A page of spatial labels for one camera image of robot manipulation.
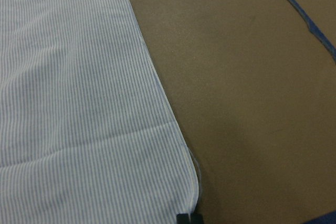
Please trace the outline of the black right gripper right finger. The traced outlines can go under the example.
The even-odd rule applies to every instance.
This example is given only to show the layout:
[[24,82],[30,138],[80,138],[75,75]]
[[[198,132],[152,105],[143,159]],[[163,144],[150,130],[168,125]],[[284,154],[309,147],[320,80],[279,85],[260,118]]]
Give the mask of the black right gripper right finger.
[[203,216],[199,213],[192,213],[190,215],[190,224],[203,224]]

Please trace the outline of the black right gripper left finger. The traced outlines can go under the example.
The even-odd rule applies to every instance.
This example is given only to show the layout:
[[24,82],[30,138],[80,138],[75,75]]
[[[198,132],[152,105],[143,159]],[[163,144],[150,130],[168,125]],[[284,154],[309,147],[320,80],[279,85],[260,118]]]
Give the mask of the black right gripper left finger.
[[177,214],[176,223],[177,224],[190,224],[189,214]]

